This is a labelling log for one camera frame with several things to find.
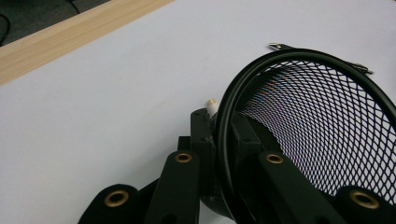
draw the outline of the dark floor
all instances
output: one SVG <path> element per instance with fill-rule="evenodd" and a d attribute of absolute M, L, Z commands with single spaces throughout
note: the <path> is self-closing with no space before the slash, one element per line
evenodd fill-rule
<path fill-rule="evenodd" d="M 6 16 L 10 23 L 9 33 L 0 44 L 9 44 L 107 1 L 0 0 L 0 14 Z M 0 16 L 0 41 L 6 33 L 7 20 Z"/>

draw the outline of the black cable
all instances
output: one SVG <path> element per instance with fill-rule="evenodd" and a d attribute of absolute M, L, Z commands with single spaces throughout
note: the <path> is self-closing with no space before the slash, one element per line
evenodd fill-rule
<path fill-rule="evenodd" d="M 68 2 L 70 3 L 70 5 L 72 5 L 72 7 L 76 10 L 77 14 L 80 13 L 78 7 L 76 7 L 76 5 L 74 4 L 75 0 L 68 0 Z"/>
<path fill-rule="evenodd" d="M 0 14 L 0 17 L 3 18 L 6 21 L 6 24 L 7 24 L 6 32 L 3 34 L 3 37 L 1 37 L 1 39 L 0 39 L 0 47 L 2 47 L 2 46 L 4 46 L 3 42 L 7 39 L 8 34 L 9 34 L 9 30 L 11 29 L 11 22 L 9 21 L 7 16 L 5 16 L 3 14 Z"/>

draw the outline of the small white object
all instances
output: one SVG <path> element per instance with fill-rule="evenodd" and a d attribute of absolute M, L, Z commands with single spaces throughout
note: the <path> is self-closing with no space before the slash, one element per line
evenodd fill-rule
<path fill-rule="evenodd" d="M 209 113 L 210 118 L 212 118 L 219 110 L 219 104 L 215 99 L 210 99 L 206 102 L 207 113 Z"/>

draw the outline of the black mesh basket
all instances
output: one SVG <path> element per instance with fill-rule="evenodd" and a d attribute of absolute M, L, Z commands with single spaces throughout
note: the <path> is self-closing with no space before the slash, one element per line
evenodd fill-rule
<path fill-rule="evenodd" d="M 234 111 L 267 127 L 317 189 L 334 196 L 357 186 L 396 204 L 396 109 L 350 63 L 287 49 L 262 56 L 234 79 L 220 104 L 215 137 L 223 197 L 238 217 L 244 209 L 227 152 Z"/>

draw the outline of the black plastic bracket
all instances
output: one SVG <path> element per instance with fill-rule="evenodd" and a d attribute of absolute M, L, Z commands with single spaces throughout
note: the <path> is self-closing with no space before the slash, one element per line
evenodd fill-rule
<path fill-rule="evenodd" d="M 346 223 L 286 156 L 267 151 L 258 159 L 262 193 L 271 200 L 282 223 Z"/>
<path fill-rule="evenodd" d="M 170 154 L 152 196 L 145 224 L 197 224 L 199 156 L 188 150 Z"/>

